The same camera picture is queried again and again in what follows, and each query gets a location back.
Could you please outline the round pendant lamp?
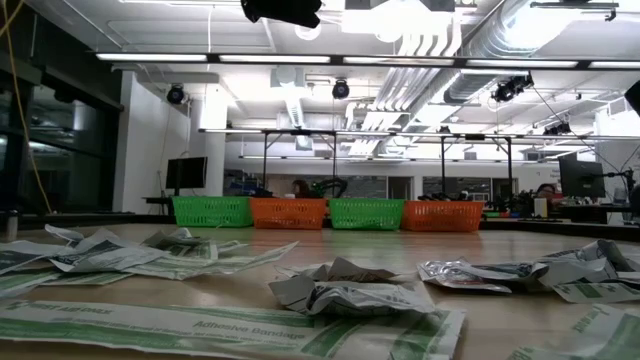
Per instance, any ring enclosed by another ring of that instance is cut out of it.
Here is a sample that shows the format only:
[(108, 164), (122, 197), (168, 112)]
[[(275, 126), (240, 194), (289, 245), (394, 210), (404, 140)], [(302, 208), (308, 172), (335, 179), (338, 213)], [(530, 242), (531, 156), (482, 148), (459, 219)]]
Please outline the round pendant lamp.
[(304, 41), (313, 41), (321, 34), (322, 27), (318, 24), (315, 28), (308, 28), (300, 25), (294, 27), (294, 32), (298, 38)]

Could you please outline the long ceiling light strip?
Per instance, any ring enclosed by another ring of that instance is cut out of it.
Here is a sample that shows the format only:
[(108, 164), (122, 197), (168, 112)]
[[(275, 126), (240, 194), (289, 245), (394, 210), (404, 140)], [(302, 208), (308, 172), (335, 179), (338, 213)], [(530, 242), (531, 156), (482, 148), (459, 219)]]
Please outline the long ceiling light strip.
[(112, 62), (206, 62), (201, 54), (139, 54), (139, 53), (99, 53), (100, 60)]
[(568, 60), (536, 60), (536, 59), (476, 59), (468, 60), (466, 65), (469, 67), (487, 67), (487, 68), (573, 68), (578, 64), (577, 61)]
[(231, 63), (302, 63), (327, 64), (331, 61), (329, 56), (294, 56), (294, 55), (220, 55), (221, 62)]
[(450, 66), (454, 63), (449, 58), (414, 58), (414, 57), (363, 57), (347, 56), (343, 58), (345, 64), (360, 65), (391, 65), (391, 66)]
[(593, 61), (590, 69), (640, 71), (640, 61)]

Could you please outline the black monitor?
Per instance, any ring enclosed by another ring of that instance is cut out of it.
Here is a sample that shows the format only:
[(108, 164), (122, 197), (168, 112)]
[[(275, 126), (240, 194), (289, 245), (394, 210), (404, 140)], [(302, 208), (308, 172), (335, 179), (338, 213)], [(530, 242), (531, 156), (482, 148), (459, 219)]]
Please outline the black monitor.
[(196, 189), (206, 185), (207, 157), (171, 159), (167, 164), (168, 189)]
[(603, 167), (598, 162), (559, 159), (560, 184), (565, 197), (604, 198), (606, 189)]

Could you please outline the orange plastic basket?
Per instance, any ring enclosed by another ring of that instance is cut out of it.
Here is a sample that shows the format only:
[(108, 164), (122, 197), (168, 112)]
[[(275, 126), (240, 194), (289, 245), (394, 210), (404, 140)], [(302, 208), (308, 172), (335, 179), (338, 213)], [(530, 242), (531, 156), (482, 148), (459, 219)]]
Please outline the orange plastic basket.
[(325, 199), (251, 198), (254, 226), (259, 229), (320, 230)]
[(406, 201), (401, 228), (415, 232), (475, 232), (484, 204), (474, 201)]

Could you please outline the green plastic basket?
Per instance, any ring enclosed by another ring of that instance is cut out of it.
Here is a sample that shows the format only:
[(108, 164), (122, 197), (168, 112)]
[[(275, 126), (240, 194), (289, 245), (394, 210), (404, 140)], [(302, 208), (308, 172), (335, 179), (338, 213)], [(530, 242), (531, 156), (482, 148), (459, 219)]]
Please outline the green plastic basket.
[(398, 230), (405, 201), (380, 198), (336, 198), (329, 200), (329, 214), (336, 229)]
[(180, 227), (242, 228), (253, 225), (248, 197), (179, 196), (172, 198)]

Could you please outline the dark side desk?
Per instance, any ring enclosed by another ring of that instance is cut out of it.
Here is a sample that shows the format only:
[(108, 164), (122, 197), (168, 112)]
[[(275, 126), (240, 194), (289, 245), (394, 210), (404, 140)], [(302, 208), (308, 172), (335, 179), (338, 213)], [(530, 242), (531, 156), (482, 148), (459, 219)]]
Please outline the dark side desk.
[(161, 215), (174, 215), (173, 201), (171, 197), (143, 197), (146, 204), (158, 205)]

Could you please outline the green striped bandage wrapper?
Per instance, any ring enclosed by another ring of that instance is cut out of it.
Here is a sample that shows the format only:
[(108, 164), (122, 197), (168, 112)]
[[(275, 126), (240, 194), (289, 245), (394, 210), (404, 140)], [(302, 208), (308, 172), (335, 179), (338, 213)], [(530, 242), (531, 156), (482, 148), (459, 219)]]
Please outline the green striped bandage wrapper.
[(297, 245), (297, 242), (293, 242), (253, 257), (231, 256), (215, 260), (167, 255), (145, 264), (126, 268), (124, 272), (169, 280), (186, 280), (200, 275), (231, 275), (278, 261)]
[(452, 360), (464, 319), (9, 299), (0, 301), (0, 339), (237, 359)]
[(570, 303), (619, 303), (640, 301), (640, 290), (623, 283), (576, 283), (553, 285), (552, 289)]
[(204, 260), (216, 260), (218, 258), (217, 246), (211, 242), (198, 244), (174, 244), (167, 248), (173, 256), (191, 257)]
[(129, 273), (65, 274), (58, 271), (15, 272), (0, 275), (0, 299), (23, 295), (39, 286), (102, 286), (131, 277)]
[(640, 313), (593, 305), (567, 337), (519, 347), (506, 360), (640, 360)]

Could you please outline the black background rig frame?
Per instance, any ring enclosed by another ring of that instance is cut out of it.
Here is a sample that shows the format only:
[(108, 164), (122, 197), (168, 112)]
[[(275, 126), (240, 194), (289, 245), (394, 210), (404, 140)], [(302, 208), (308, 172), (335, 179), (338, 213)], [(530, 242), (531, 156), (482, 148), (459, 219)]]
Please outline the black background rig frame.
[(277, 141), (283, 134), (288, 134), (291, 136), (318, 136), (320, 137), (331, 149), (333, 157), (332, 160), (332, 179), (328, 185), (326, 185), (326, 190), (331, 189), (332, 195), (336, 195), (336, 190), (339, 188), (336, 182), (337, 178), (337, 132), (335, 130), (310, 130), (310, 129), (302, 129), (302, 128), (293, 128), (293, 129), (262, 129), (260, 133), (264, 136), (264, 144), (263, 144), (263, 156), (262, 156), (262, 183), (264, 188), (267, 186), (267, 155), (268, 149), (271, 146), (271, 143), (268, 142), (268, 138), (271, 134), (277, 134)]
[(481, 133), (453, 133), (453, 134), (444, 134), (440, 133), (438, 135), (440, 142), (440, 165), (441, 165), (441, 190), (443, 192), (446, 191), (446, 164), (445, 164), (445, 142), (447, 139), (452, 138), (453, 143), (456, 143), (458, 140), (465, 141), (485, 141), (491, 140), (502, 152), (507, 155), (507, 166), (508, 166), (508, 198), (510, 200), (513, 199), (514, 190), (513, 190), (513, 156), (512, 156), (512, 137), (511, 136), (501, 136), (496, 134), (481, 134)]

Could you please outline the silver ventilation duct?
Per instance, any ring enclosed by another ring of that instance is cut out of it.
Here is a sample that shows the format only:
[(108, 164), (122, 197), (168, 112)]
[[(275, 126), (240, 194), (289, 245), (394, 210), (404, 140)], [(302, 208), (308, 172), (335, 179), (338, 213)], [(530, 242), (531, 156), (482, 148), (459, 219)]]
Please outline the silver ventilation duct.
[[(548, 12), (533, 8), (539, 0), (499, 0), (485, 18), (463, 34), (453, 20), (438, 36), (409, 40), (413, 55), (462, 55), (467, 57), (529, 58), (556, 38), (562, 27), (551, 23)], [(450, 115), (481, 90), (494, 83), (494, 74), (462, 69), (392, 68), (387, 74), (373, 108), (376, 110), (437, 111)]]

